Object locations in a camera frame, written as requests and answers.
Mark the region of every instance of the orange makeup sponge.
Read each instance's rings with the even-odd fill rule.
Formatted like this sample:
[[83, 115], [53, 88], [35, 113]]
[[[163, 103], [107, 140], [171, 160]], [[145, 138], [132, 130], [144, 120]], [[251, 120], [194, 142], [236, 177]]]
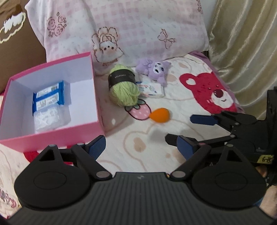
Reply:
[[157, 123], [166, 123], [170, 120], [169, 110], [166, 108], [156, 109], [149, 115], [149, 118]]

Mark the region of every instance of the open box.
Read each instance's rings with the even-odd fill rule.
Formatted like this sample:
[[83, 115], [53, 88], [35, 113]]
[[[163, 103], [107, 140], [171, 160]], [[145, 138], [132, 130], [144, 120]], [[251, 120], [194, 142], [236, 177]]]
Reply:
[[[70, 122], [35, 134], [33, 93], [60, 81], [70, 86]], [[0, 143], [19, 152], [89, 142], [104, 135], [94, 86], [91, 54], [83, 53], [45, 63], [10, 78], [0, 110]]]

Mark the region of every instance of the white wall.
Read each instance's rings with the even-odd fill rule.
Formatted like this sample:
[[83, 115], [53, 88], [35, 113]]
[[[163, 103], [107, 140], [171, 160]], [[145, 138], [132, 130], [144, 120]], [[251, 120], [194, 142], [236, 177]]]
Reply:
[[207, 31], [209, 31], [211, 23], [212, 23], [212, 14], [214, 8], [216, 6], [218, 0], [200, 0], [202, 9], [203, 9], [203, 16]]

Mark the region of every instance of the gold curtain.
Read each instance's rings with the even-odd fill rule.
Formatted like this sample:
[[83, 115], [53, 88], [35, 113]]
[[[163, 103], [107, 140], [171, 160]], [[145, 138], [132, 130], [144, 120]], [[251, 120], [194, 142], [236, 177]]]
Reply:
[[277, 0], [218, 0], [209, 56], [247, 114], [265, 118], [277, 85]]

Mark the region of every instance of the pink checkered pillow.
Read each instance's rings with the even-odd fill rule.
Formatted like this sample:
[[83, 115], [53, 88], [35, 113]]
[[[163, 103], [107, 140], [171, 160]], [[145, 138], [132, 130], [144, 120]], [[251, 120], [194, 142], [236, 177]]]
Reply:
[[91, 51], [97, 73], [208, 47], [200, 0], [30, 0], [25, 8], [47, 61]]

